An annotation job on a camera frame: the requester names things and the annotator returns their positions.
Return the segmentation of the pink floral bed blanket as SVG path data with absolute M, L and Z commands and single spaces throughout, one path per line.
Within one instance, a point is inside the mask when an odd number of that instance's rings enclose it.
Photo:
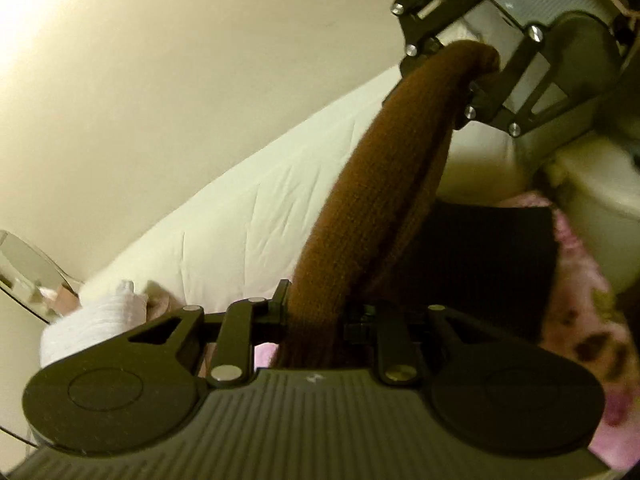
M 558 243 L 549 307 L 538 344 L 589 370 L 602 384 L 606 408 L 591 449 L 617 469 L 639 457 L 639 358 L 610 284 L 570 228 L 566 215 L 537 193 L 497 207 L 548 206 Z

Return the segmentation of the cream wardrobe with drawers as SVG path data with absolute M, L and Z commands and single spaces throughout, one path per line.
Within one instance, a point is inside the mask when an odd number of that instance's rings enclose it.
M 80 281 L 21 237 L 1 232 L 1 442 L 17 453 L 37 447 L 22 408 L 23 391 L 40 369 L 40 337 L 58 318 L 58 290 L 77 292 Z

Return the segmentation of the black folded garment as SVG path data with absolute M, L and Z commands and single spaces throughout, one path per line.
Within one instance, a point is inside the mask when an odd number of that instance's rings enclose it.
M 405 311 L 441 304 L 538 344 L 556 258 L 548 206 L 438 202 L 370 298 Z

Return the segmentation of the brown knit sweater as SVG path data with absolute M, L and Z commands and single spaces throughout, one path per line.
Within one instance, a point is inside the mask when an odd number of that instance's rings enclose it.
M 288 333 L 272 364 L 322 370 L 344 361 L 346 328 L 390 274 L 433 207 L 454 123 L 498 51 L 448 44 L 393 88 L 346 162 L 300 254 Z

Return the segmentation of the white rolled quilt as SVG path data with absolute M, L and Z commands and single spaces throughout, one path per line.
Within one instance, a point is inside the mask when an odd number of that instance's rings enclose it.
M 40 367 L 122 335 L 146 322 L 148 296 L 122 281 L 114 292 L 86 304 L 45 328 L 40 338 Z

